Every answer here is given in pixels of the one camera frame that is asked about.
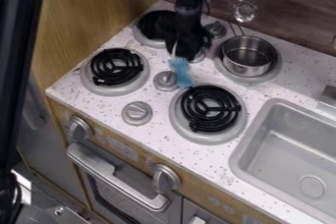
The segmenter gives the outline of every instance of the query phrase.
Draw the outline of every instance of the wooden wall panel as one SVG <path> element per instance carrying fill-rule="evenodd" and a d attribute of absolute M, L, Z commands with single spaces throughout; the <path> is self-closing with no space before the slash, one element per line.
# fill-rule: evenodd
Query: wooden wall panel
<path fill-rule="evenodd" d="M 238 0 L 212 0 L 211 16 L 228 21 Z M 244 27 L 336 56 L 336 0 L 253 0 L 254 21 Z"/>
<path fill-rule="evenodd" d="M 157 0 L 43 0 L 32 71 L 46 89 Z"/>

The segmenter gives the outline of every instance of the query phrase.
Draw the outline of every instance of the small pot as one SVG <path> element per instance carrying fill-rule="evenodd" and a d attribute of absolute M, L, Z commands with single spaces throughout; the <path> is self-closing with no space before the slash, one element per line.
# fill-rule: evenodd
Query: small pot
<path fill-rule="evenodd" d="M 265 74 L 277 59 L 278 51 L 267 41 L 255 36 L 235 36 L 221 45 L 224 66 L 241 77 Z"/>

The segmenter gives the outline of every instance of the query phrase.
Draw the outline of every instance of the pot handle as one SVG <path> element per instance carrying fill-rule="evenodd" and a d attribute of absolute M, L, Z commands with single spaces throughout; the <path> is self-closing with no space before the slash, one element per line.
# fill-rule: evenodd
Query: pot handle
<path fill-rule="evenodd" d="M 229 25 L 230 25 L 230 28 L 232 30 L 232 32 L 234 33 L 235 37 L 237 37 L 237 34 L 236 34 L 236 31 L 234 30 L 233 26 L 232 26 L 232 23 L 229 21 Z M 243 29 L 241 27 L 241 25 L 239 24 L 239 22 L 236 21 L 236 25 L 238 27 L 238 29 L 241 31 L 242 35 L 245 35 L 245 33 L 243 32 Z"/>
<path fill-rule="evenodd" d="M 67 154 L 74 163 L 84 169 L 88 174 L 98 178 L 109 187 L 129 197 L 150 211 L 161 212 L 168 206 L 169 199 L 167 197 L 157 195 L 155 198 L 148 198 L 118 179 L 114 176 L 116 171 L 115 166 L 99 157 L 84 145 L 77 142 L 71 143 L 67 149 Z"/>

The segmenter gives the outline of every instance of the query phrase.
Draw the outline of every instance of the black coil burner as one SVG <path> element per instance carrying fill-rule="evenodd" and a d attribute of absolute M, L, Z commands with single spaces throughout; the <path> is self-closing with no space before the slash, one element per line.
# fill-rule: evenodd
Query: black coil burner
<path fill-rule="evenodd" d="M 174 25 L 175 13 L 172 11 L 152 11 L 145 14 L 137 23 L 141 33 L 152 40 L 163 40 L 167 29 Z"/>
<path fill-rule="evenodd" d="M 95 55 L 90 67 L 96 85 L 126 84 L 143 70 L 139 55 L 124 48 L 106 49 Z"/>
<path fill-rule="evenodd" d="M 214 85 L 191 87 L 181 99 L 182 112 L 193 132 L 216 133 L 237 121 L 242 106 L 224 88 Z"/>

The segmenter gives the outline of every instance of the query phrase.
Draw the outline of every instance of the white speckled counter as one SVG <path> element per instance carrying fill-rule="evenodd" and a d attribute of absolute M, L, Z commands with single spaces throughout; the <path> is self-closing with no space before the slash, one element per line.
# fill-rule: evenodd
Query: white speckled counter
<path fill-rule="evenodd" d="M 171 8 L 170 4 L 163 1 L 159 1 L 153 7 L 153 9 Z M 214 19 L 209 17 L 203 19 L 205 24 L 213 21 Z M 215 41 L 215 44 L 233 36 L 227 24 L 226 27 L 228 35 Z M 245 29 L 245 32 L 266 39 L 279 50 L 283 57 L 283 67 L 278 77 L 264 84 L 235 83 L 217 71 L 211 59 L 211 52 L 207 52 L 207 58 L 202 62 L 192 64 L 191 74 L 198 83 L 221 84 L 238 93 L 248 108 L 248 126 L 263 103 L 270 98 L 285 98 L 309 110 L 315 110 L 317 100 L 325 86 L 336 85 L 336 58 L 249 29 Z M 102 45 L 102 48 L 109 47 L 135 49 L 148 59 L 150 77 L 142 88 L 122 97 L 95 95 L 81 84 L 78 71 L 82 64 L 80 63 L 73 71 L 47 89 L 47 95 L 84 113 L 121 136 L 127 136 L 129 140 L 174 162 L 212 186 L 278 221 L 295 224 L 321 223 L 276 197 L 238 179 L 230 171 L 229 157 L 244 133 L 228 143 L 206 146 L 185 140 L 174 131 L 168 123 L 168 107 L 177 91 L 161 92 L 152 83 L 157 73 L 169 70 L 170 57 L 165 49 L 152 49 L 140 45 L 134 40 L 131 27 L 124 28 Z M 147 102 L 154 112 L 152 120 L 140 127 L 127 125 L 121 117 L 123 107 L 136 100 Z"/>

